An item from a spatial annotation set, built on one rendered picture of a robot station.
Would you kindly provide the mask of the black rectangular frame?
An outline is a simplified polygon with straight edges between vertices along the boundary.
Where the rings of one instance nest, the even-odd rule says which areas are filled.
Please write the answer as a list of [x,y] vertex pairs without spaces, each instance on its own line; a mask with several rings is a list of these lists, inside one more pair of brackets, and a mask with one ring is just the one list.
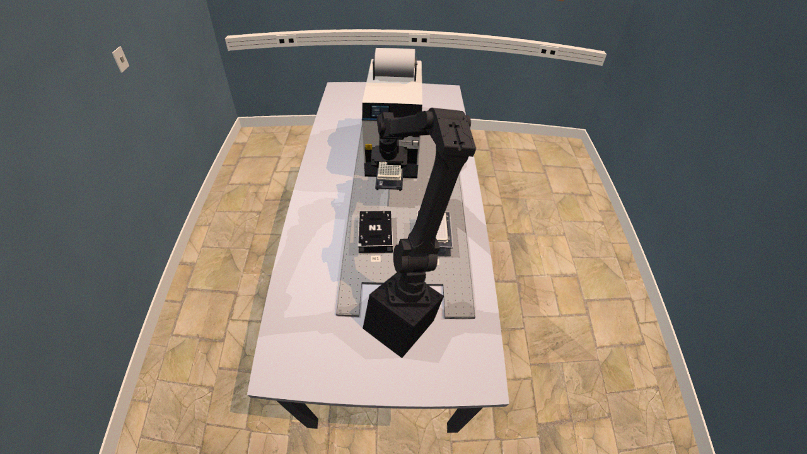
[[392,211],[359,211],[358,247],[359,253],[393,253]]

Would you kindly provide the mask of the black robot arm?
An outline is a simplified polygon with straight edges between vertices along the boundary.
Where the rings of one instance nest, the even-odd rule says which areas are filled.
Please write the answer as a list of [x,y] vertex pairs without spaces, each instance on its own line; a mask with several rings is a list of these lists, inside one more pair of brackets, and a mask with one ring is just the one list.
[[431,303],[425,278],[426,271],[434,271],[438,264],[436,234],[456,179],[468,157],[475,156],[472,120],[466,116],[462,111],[437,107],[401,118],[394,118],[392,112],[377,116],[380,153],[394,151],[396,146],[398,153],[398,140],[405,137],[430,135],[436,144],[434,166],[414,228],[394,248],[394,267],[402,275],[386,283],[390,306],[428,307]]

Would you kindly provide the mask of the cream multi-well plate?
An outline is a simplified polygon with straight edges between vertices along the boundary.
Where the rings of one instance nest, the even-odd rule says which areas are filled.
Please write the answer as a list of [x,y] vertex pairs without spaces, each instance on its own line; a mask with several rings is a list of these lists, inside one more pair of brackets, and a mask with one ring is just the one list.
[[444,243],[444,242],[448,243],[447,225],[446,225],[446,213],[444,214],[444,216],[442,218],[440,229],[438,230],[438,233],[436,234],[436,240],[438,241],[438,243]]

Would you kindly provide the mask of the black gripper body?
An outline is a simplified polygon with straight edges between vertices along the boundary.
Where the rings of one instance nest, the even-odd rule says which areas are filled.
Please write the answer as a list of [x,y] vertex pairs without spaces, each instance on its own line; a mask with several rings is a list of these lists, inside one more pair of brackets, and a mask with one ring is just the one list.
[[387,166],[407,166],[407,153],[404,153],[404,147],[400,146],[397,153],[397,146],[394,151],[386,152],[381,150],[380,146],[372,148],[371,159],[375,163],[387,163]]

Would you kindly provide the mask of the beige plate with grid of square wells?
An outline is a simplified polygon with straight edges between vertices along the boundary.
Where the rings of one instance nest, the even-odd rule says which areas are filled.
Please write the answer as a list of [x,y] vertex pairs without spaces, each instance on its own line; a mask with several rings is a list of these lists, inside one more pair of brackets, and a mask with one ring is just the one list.
[[401,181],[401,172],[401,166],[387,166],[387,163],[380,163],[378,179]]

